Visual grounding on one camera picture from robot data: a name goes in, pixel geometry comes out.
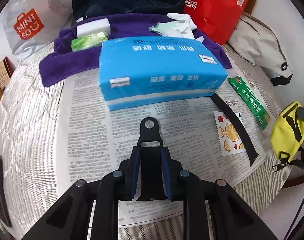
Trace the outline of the striped quilt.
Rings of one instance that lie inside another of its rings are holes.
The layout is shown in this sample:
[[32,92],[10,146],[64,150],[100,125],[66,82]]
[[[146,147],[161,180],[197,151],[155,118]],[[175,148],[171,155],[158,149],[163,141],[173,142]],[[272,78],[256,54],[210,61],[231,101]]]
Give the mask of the striped quilt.
[[128,159],[143,118],[160,122],[171,157],[203,180],[224,179],[258,214],[269,206],[291,169],[274,172],[272,146],[245,103],[225,82],[218,94],[240,112],[258,153],[223,156],[216,129],[216,105],[209,98],[179,100],[108,111],[96,69],[46,88],[40,61],[48,45],[19,65],[0,102],[0,155],[12,226],[22,238],[78,179],[99,180]]

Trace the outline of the white gloves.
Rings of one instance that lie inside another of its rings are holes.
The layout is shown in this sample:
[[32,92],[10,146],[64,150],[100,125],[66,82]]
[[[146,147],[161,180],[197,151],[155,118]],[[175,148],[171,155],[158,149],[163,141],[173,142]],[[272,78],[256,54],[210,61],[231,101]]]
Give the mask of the white gloves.
[[193,22],[189,14],[170,12],[167,16],[174,21],[170,22],[172,27],[165,29],[162,36],[188,38],[199,42],[204,41],[203,36],[199,36],[197,38],[194,37],[192,31],[197,29],[197,25]]

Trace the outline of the red paper shopping bag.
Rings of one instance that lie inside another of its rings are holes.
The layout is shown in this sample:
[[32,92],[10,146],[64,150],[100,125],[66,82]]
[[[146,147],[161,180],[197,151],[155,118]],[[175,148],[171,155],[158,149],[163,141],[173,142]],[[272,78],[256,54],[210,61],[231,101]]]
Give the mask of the red paper shopping bag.
[[224,45],[248,0],[185,0],[184,13],[213,42]]

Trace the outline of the white foam sponge block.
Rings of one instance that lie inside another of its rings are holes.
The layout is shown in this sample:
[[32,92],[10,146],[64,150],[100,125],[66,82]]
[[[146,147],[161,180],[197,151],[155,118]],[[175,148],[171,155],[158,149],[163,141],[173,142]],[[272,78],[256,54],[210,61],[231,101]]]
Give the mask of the white foam sponge block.
[[111,34],[110,22],[107,18],[83,23],[77,26],[77,38],[104,31],[106,35]]

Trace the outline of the mint green cloth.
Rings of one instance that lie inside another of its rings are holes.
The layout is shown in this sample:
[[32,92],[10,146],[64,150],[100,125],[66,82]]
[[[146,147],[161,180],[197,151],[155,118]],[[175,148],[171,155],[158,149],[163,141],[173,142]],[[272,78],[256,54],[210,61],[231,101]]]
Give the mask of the mint green cloth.
[[166,23],[158,22],[156,26],[149,27],[149,31],[157,33],[162,36],[181,36],[180,30],[176,27],[177,22],[171,21]]

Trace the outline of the blue tissue pack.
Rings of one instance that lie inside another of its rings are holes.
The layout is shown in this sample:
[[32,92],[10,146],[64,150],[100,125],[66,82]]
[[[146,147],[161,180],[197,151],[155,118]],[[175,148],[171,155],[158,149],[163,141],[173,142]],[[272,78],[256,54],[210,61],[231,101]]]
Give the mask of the blue tissue pack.
[[99,85],[110,111],[213,95],[228,76],[201,42],[125,37],[103,42]]

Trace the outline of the newspaper sheet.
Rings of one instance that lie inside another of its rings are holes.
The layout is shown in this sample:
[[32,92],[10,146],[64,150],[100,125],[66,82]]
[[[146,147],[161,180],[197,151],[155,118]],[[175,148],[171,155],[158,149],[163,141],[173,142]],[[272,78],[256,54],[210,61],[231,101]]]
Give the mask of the newspaper sheet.
[[167,147],[170,156],[200,179],[224,179],[236,185],[273,152],[252,113],[227,82],[219,96],[240,113],[257,153],[223,155],[217,128],[218,108],[210,98],[155,103],[109,111],[98,83],[98,70],[68,77],[63,84],[56,144],[56,180],[62,195],[76,180],[95,181],[141,151]]

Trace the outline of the beige canvas bag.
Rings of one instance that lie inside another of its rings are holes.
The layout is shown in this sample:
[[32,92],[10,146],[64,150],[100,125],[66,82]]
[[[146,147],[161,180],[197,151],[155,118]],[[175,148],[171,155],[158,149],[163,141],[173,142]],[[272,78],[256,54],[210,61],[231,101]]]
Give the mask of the beige canvas bag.
[[273,29],[259,19],[242,13],[228,44],[240,57],[261,67],[273,86],[290,84],[293,71],[286,54]]

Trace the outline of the green snack packet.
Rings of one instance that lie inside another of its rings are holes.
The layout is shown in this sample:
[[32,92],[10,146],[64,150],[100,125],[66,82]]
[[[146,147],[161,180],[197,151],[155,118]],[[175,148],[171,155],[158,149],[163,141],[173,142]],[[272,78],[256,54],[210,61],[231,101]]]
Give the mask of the green snack packet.
[[257,96],[240,76],[230,77],[228,78],[228,82],[248,106],[258,125],[264,131],[270,122],[270,115],[265,110]]

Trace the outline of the green tissue pack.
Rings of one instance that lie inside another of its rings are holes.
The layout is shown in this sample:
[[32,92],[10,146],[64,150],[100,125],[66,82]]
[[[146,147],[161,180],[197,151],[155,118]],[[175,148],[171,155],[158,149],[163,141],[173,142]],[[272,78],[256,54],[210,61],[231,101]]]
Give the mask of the green tissue pack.
[[104,31],[92,33],[71,41],[73,52],[99,47],[104,41],[108,40],[108,35]]

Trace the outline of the patterned book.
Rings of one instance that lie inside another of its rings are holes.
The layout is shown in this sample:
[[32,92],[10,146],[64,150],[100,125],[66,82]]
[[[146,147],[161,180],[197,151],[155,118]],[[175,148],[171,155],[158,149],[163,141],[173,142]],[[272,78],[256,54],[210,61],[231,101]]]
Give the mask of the patterned book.
[[7,57],[3,58],[0,61],[0,89],[2,92],[5,91],[13,72],[14,68],[9,59]]

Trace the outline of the yellow pouch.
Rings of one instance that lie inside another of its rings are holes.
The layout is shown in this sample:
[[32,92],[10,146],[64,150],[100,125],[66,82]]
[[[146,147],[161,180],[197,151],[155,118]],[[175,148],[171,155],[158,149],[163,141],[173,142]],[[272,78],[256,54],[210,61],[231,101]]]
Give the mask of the yellow pouch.
[[271,144],[279,163],[272,166],[277,172],[287,165],[304,169],[304,122],[296,117],[299,102],[288,105],[278,116],[271,131]]

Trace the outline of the white Miniso plastic bag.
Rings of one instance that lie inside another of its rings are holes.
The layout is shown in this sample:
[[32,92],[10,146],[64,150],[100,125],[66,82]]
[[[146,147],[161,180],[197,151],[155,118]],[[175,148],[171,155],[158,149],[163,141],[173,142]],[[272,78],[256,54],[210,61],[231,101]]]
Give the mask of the white Miniso plastic bag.
[[3,29],[12,54],[23,61],[54,41],[70,14],[62,0],[10,0],[3,10]]

